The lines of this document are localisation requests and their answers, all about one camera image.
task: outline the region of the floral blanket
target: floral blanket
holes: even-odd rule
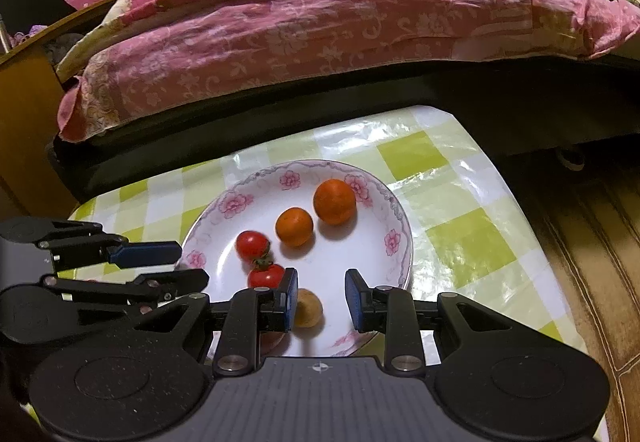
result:
[[[639,0],[119,0],[59,64],[86,68],[63,100],[81,141],[175,105],[406,60],[607,53]]]

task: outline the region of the floral plate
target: floral plate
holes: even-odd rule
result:
[[[319,221],[312,205],[316,187],[330,178],[344,180],[356,194],[356,216],[338,226]],[[278,216],[289,207],[302,207],[314,219],[314,237],[300,248],[281,244],[274,231]],[[300,287],[315,292],[324,309],[316,327],[294,329],[268,347],[271,355],[346,356],[373,337],[355,332],[351,324],[344,298],[347,269],[357,268],[372,287],[409,284],[413,240],[404,210],[385,184],[353,166],[327,160],[279,164],[211,202],[189,231],[178,268],[204,268],[210,278],[205,292],[212,301],[228,300],[247,285],[250,268],[235,249],[236,236],[247,230],[267,235],[275,263],[296,268]]]

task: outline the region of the red tomato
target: red tomato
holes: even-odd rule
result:
[[[249,287],[269,287],[277,288],[284,276],[282,265],[273,263],[264,270],[254,268],[249,272]]]
[[[261,232],[244,231],[236,238],[236,252],[247,263],[264,262],[270,248],[269,239]]]

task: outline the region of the checkered tablecloth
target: checkered tablecloth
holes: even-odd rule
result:
[[[584,349],[552,269],[500,174],[453,116],[431,107],[342,122],[163,173],[101,195],[71,218],[98,221],[131,241],[182,242],[225,188],[270,165],[320,158],[367,170],[396,194],[414,237],[415,298],[456,290]],[[67,277],[123,282],[142,270],[100,265]],[[362,353],[379,352],[380,342]],[[427,332],[424,344],[428,360],[437,362]]]

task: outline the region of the plate rim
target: plate rim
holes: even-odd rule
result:
[[[195,221],[193,222],[193,224],[190,226],[189,230],[187,231],[187,234],[184,237],[184,241],[180,245],[180,247],[182,248],[182,251],[184,251],[184,247],[187,244],[188,240],[190,239],[191,234],[193,233],[194,229],[196,228],[196,225],[199,223],[199,221],[205,215],[208,215],[211,212],[212,209],[217,208],[218,203],[220,202],[220,198],[223,195],[226,195],[230,191],[236,190],[236,188],[238,188],[239,186],[243,186],[243,185],[245,185],[245,184],[247,184],[247,183],[249,183],[251,181],[256,180],[258,178],[258,176],[265,176],[265,175],[268,175],[268,174],[272,174],[275,171],[277,171],[278,169],[289,167],[289,166],[291,166],[293,164],[300,164],[300,163],[304,164],[305,162],[323,162],[326,165],[324,165],[322,167],[330,167],[331,168],[331,167],[336,167],[336,166],[343,166],[343,167],[349,168],[349,170],[361,171],[363,173],[366,173],[367,175],[369,175],[373,179],[374,183],[377,186],[377,189],[380,191],[381,194],[383,194],[383,191],[388,191],[394,197],[395,203],[398,205],[398,212],[399,212],[399,216],[396,215],[396,218],[399,221],[401,221],[403,223],[406,223],[406,229],[407,229],[406,233],[407,233],[407,237],[408,237],[407,249],[409,251],[408,252],[409,253],[409,262],[408,262],[407,274],[406,274],[406,277],[404,278],[404,281],[402,281],[402,286],[400,286],[398,288],[401,288],[402,290],[407,290],[409,288],[410,283],[411,283],[412,269],[414,267],[414,235],[413,235],[412,230],[411,230],[411,223],[409,222],[409,217],[407,216],[407,213],[405,212],[404,207],[402,206],[402,203],[400,202],[400,200],[398,199],[396,194],[383,181],[381,181],[374,174],[370,173],[369,171],[367,171],[365,169],[359,168],[357,166],[354,166],[354,165],[351,165],[351,164],[347,164],[345,162],[336,161],[336,160],[315,159],[315,158],[292,160],[292,161],[289,161],[289,162],[281,162],[279,164],[274,164],[274,165],[271,165],[269,167],[260,169],[258,171],[254,171],[253,173],[247,175],[243,180],[237,181],[231,187],[228,187],[228,188],[224,189],[222,192],[220,192],[220,194],[218,196],[216,196],[213,200],[211,200],[207,204],[207,206],[202,210],[202,212],[198,215],[198,217],[195,219]],[[178,270],[178,264],[180,263],[181,259],[182,259],[182,256],[175,263],[174,270]],[[357,352],[358,350],[364,348],[366,345],[368,345],[370,342],[372,342],[372,340],[377,335],[379,335],[379,332],[375,332],[373,334],[371,334],[369,332],[369,335],[370,335],[370,338],[367,339],[360,346],[357,346],[355,349],[353,349],[353,351],[351,351],[351,350],[352,350],[352,348],[354,348],[354,345],[350,346],[347,349],[340,350],[339,352],[336,352],[334,355],[329,356],[329,357],[350,356],[354,352]]]

